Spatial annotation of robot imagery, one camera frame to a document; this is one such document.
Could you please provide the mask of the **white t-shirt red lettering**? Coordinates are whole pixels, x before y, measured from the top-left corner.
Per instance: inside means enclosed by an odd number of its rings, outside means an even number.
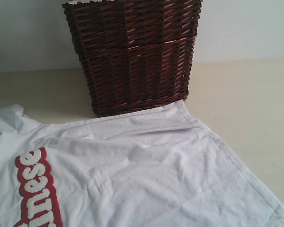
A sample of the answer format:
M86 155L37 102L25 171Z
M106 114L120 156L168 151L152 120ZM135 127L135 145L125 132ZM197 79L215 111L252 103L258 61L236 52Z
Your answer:
M64 124L13 105L0 227L284 227L284 205L183 101Z

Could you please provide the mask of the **dark red wicker basket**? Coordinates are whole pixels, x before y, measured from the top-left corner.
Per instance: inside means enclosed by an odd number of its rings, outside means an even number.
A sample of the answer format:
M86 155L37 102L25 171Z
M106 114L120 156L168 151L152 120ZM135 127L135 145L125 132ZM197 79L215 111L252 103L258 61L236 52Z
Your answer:
M62 7L97 116L188 97L200 0L104 0Z

